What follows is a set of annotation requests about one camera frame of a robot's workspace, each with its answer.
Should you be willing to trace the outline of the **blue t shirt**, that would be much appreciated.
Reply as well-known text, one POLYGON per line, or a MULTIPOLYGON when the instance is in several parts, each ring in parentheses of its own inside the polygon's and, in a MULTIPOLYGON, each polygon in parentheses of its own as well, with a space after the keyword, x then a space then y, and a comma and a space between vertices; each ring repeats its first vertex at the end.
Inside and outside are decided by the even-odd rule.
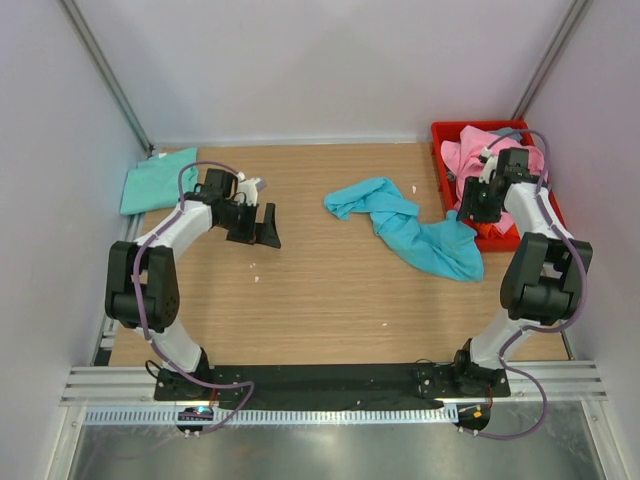
POLYGON ((325 197, 324 207, 343 221, 353 214, 368 215, 374 233, 387 247, 422 272, 461 282, 484 279, 476 231, 459 221, 454 210, 440 222, 421 222, 419 205, 407 200, 386 177, 334 191, 325 197))

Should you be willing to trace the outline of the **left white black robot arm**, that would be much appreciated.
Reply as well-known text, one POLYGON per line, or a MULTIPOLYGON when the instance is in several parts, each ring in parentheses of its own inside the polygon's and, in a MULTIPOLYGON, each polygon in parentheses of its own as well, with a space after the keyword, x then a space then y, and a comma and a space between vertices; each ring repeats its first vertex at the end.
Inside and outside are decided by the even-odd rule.
POLYGON ((204 398, 212 388, 205 350, 179 319, 176 263, 191 245, 214 228, 227 240, 246 245, 281 246, 273 203, 260 205, 266 182, 219 162, 212 162, 203 182, 178 189, 174 210, 134 241, 118 241, 109 251, 105 311, 108 318, 136 331, 178 376, 177 387, 189 399, 204 398))

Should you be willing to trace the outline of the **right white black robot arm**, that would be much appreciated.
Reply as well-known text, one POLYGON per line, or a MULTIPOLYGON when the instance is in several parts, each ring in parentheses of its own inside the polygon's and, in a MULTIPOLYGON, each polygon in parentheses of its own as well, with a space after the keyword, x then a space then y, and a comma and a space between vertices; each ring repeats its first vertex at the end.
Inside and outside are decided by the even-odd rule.
POLYGON ((529 169, 528 150, 484 148, 480 160, 482 173, 466 179, 458 216, 493 222, 508 213, 520 242, 501 283, 500 312, 454 358, 450 381, 464 396, 500 392, 506 363, 521 344, 575 317, 593 256, 591 245, 562 224, 544 175, 529 169))

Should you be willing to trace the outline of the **orange garment in bin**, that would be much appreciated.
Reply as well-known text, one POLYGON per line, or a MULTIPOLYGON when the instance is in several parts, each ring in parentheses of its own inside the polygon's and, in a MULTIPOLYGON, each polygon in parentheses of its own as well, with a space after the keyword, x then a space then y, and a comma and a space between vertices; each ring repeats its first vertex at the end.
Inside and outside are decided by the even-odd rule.
POLYGON ((519 238, 517 227, 512 220, 497 223, 475 223, 474 228, 481 238, 487 240, 502 241, 519 238))

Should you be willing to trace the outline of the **pink t shirt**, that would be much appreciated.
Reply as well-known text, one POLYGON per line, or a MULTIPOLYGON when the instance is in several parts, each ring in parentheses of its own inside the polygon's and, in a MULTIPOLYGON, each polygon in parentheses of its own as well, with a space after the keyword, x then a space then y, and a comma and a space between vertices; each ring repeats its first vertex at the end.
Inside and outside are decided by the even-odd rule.
MULTIPOLYGON (((465 180, 469 176, 479 177, 483 164, 478 159, 481 150, 488 147, 499 137, 471 125, 465 126, 459 134, 459 140, 443 141, 439 153, 443 163, 455 176, 454 209, 459 210, 465 180)), ((533 174, 540 174, 544 167, 543 153, 535 146, 524 146, 510 138, 504 138, 490 149, 498 154, 501 150, 511 147, 524 147, 529 152, 529 170, 533 174)))

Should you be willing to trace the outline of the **red plastic bin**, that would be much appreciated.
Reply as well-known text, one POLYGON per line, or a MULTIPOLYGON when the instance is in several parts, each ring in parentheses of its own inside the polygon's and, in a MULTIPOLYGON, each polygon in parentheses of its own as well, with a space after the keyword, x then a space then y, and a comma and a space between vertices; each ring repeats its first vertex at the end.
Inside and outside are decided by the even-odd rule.
MULTIPOLYGON (((441 147, 445 141, 458 144, 460 142, 460 133, 466 126, 473 126, 498 136, 501 135, 502 131, 507 132, 528 128, 528 125, 523 120, 434 122, 431 125, 432 154, 444 211, 453 210, 458 204, 459 196, 457 195, 457 175, 445 163, 441 147)), ((465 223, 476 230, 476 244, 481 252, 513 252, 519 245, 520 237, 516 226, 512 226, 504 233, 501 233, 497 227, 489 224, 474 224, 470 220, 466 220, 465 223)))

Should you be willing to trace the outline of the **grey t shirt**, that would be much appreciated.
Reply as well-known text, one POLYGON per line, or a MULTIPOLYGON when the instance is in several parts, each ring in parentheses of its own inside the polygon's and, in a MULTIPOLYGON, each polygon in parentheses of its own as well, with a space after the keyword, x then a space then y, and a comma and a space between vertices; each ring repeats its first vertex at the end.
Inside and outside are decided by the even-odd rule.
POLYGON ((498 137, 505 136, 506 138, 510 138, 518 143, 521 143, 523 140, 522 134, 517 129, 513 129, 511 127, 503 127, 496 130, 491 130, 490 133, 498 137))

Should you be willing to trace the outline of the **folded mint green t shirt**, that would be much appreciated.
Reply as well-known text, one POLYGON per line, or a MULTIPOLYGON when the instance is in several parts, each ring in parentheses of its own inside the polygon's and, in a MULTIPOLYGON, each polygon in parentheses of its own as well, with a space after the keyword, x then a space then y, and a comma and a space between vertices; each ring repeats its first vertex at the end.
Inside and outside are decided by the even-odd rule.
POLYGON ((188 148, 159 153, 127 173, 120 205, 123 216, 173 207, 179 200, 178 176, 197 160, 198 150, 188 148))

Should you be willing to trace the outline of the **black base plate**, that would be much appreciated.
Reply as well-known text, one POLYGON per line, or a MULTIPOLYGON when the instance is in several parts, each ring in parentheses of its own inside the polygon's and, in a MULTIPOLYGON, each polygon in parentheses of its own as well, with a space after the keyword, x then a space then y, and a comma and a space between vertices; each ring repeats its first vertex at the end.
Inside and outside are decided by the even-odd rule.
POLYGON ((271 411, 399 411, 436 409, 445 399, 506 398, 503 370, 479 378, 451 364, 419 360, 395 364, 227 365, 210 370, 209 383, 251 381, 245 408, 271 411))

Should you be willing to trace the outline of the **aluminium frame rail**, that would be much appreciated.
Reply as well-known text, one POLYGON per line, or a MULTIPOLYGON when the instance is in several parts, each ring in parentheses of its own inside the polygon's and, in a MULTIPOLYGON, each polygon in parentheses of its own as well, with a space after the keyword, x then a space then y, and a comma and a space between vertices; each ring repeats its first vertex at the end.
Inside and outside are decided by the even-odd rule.
MULTIPOLYGON (((607 393, 592 361, 524 361, 512 368, 535 377, 550 401, 605 401, 607 393)), ((128 405, 152 400, 155 379, 142 367, 74 367, 63 405, 128 405)))

